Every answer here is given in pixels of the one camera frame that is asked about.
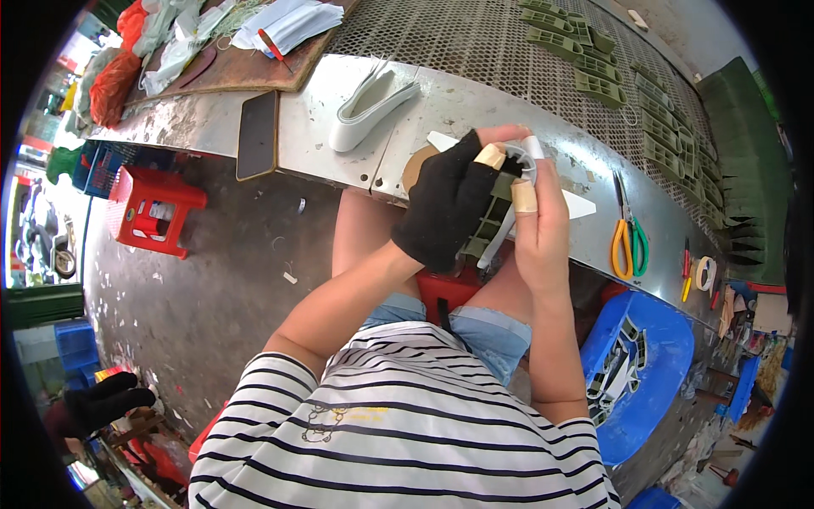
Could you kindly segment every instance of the scissors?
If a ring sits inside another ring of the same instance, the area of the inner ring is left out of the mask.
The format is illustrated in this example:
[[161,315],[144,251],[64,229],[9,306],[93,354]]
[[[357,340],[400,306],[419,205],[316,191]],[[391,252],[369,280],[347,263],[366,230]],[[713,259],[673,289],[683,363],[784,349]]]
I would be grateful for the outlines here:
[[[616,197],[619,200],[619,206],[622,208],[622,219],[616,222],[613,242],[610,243],[610,261],[616,275],[620,279],[628,280],[632,276],[640,277],[645,273],[650,258],[650,247],[647,245],[647,235],[639,226],[639,221],[630,212],[628,195],[624,191],[622,176],[617,170],[613,172],[613,180],[616,186]],[[624,246],[626,269],[624,272],[622,272],[622,267],[619,264],[619,241]]]

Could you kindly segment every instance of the black and white striped shirt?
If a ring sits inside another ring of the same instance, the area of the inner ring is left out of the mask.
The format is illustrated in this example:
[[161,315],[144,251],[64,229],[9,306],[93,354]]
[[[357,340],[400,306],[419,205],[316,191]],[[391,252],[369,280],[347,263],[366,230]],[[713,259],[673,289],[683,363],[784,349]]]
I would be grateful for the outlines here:
[[442,329],[357,333],[322,382],[281,353],[243,372],[191,507],[620,507],[589,419],[554,426]]

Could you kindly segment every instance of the perforated metal sheet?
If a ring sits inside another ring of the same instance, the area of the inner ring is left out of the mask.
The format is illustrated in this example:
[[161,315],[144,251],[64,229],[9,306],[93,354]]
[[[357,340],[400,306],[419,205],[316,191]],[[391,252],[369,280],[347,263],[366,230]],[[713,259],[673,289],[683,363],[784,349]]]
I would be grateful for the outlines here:
[[[696,129],[711,140],[707,114],[693,88],[647,42],[588,0],[557,0],[582,13],[592,26],[616,40],[614,55],[624,77],[628,106],[611,110],[574,89],[574,70],[565,60],[525,41],[515,0],[361,0],[327,49],[329,53],[389,56],[405,64],[449,72],[526,99],[585,129],[647,173],[718,246],[701,208],[691,204],[645,157],[638,91],[630,68],[638,60],[670,85],[668,94]],[[629,123],[636,121],[635,126]]]

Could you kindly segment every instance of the motorcycle wheel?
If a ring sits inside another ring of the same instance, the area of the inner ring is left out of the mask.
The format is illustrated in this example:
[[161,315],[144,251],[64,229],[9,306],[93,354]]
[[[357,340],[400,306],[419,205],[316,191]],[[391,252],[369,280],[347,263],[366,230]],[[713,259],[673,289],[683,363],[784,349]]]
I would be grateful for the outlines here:
[[54,270],[62,279],[69,279],[77,272],[77,259],[70,251],[60,249],[56,252]]

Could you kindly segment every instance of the black glove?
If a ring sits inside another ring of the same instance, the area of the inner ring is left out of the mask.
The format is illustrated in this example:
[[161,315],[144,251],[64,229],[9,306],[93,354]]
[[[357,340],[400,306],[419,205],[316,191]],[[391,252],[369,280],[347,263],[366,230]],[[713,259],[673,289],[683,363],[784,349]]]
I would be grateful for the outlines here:
[[427,158],[409,190],[409,208],[393,225],[393,242],[434,272],[449,272],[491,201],[498,172],[472,162],[480,140],[471,130],[457,145]]

